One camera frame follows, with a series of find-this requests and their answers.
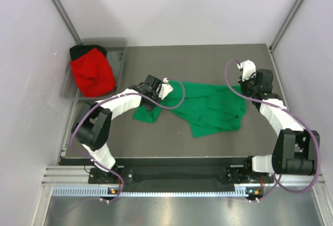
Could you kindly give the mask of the green t-shirt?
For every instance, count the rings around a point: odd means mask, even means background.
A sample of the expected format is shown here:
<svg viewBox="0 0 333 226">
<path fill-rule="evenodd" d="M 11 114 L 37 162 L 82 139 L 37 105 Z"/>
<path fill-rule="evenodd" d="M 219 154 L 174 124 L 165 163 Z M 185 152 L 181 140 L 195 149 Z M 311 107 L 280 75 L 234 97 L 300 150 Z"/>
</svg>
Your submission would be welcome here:
<svg viewBox="0 0 333 226">
<path fill-rule="evenodd" d="M 185 99 L 171 113 L 186 121 L 194 138 L 237 131 L 246 113 L 245 99 L 226 85 L 183 82 Z"/>
</svg>

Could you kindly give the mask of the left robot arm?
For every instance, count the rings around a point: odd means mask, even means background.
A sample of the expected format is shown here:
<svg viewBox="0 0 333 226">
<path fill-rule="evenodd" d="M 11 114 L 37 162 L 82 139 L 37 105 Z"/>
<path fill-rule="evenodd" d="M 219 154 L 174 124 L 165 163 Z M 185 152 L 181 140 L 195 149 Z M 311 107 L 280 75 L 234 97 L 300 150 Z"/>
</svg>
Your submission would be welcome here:
<svg viewBox="0 0 333 226">
<path fill-rule="evenodd" d="M 107 146 L 111 122 L 118 116 L 136 108 L 151 111 L 173 91 L 168 79 L 160 80 L 148 75 L 144 82 L 132 85 L 110 98 L 85 102 L 72 126 L 70 144 L 76 139 L 87 151 L 93 168 L 89 172 L 96 183 L 121 184 L 133 180 L 130 169 L 123 169 Z"/>
</svg>

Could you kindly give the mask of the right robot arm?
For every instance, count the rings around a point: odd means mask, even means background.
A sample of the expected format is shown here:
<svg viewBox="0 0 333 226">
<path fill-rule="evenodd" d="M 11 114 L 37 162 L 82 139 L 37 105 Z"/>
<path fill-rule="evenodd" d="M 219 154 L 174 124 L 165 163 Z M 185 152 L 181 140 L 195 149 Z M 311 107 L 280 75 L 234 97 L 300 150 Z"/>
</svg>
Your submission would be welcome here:
<svg viewBox="0 0 333 226">
<path fill-rule="evenodd" d="M 247 97 L 274 104 L 272 107 L 253 102 L 277 134 L 272 154 L 252 156 L 250 164 L 243 169 L 243 177 L 249 182 L 257 181 L 262 173 L 312 176 L 317 169 L 317 155 L 310 134 L 288 113 L 282 98 L 272 92 L 273 72 L 259 69 L 249 79 L 239 79 L 241 93 Z"/>
</svg>

